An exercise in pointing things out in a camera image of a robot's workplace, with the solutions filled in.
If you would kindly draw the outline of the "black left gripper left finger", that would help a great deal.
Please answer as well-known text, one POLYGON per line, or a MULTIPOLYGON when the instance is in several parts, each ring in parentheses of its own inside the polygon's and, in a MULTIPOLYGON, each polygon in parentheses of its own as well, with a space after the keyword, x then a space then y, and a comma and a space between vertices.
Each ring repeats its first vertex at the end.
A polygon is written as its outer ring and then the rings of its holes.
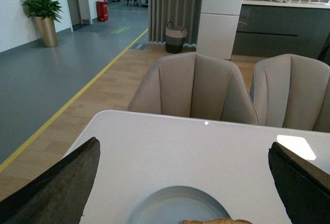
POLYGON ((100 160, 92 137, 1 201, 1 223, 79 223, 100 160))

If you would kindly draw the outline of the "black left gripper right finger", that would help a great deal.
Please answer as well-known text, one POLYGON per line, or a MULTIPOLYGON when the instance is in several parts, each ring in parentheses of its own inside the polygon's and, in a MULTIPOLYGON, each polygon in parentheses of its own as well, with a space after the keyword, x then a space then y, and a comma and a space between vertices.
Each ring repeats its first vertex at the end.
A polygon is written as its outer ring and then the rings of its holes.
POLYGON ((278 195, 292 223, 329 223, 329 174, 278 142, 268 152, 278 195))

